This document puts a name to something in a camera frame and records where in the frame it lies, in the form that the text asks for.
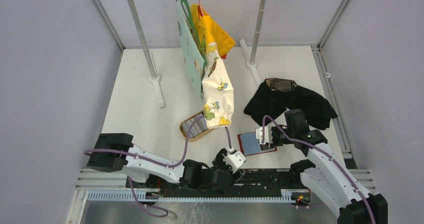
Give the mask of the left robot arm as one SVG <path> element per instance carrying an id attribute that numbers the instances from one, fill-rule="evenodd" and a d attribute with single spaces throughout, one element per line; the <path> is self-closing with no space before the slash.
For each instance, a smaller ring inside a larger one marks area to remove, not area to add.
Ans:
<path id="1" fill-rule="evenodd" d="M 99 172 L 122 173 L 145 188 L 153 187 L 157 178 L 194 190 L 225 191 L 243 176 L 244 154 L 235 148 L 221 149 L 212 166 L 192 159 L 170 160 L 152 154 L 133 143 L 128 133 L 102 133 L 93 149 L 84 151 L 87 167 Z"/>

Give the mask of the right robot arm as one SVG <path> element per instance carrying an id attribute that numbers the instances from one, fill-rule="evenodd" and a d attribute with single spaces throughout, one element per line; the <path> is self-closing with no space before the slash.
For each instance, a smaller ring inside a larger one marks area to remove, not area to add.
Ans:
<path id="1" fill-rule="evenodd" d="M 261 144 L 294 145 L 305 159 L 290 166 L 289 183 L 311 190 L 334 214 L 339 224 L 387 224 L 389 207 L 382 194 L 372 194 L 349 170 L 340 164 L 327 138 L 319 129 L 311 129 L 301 109 L 285 114 L 286 127 L 265 115 Z"/>

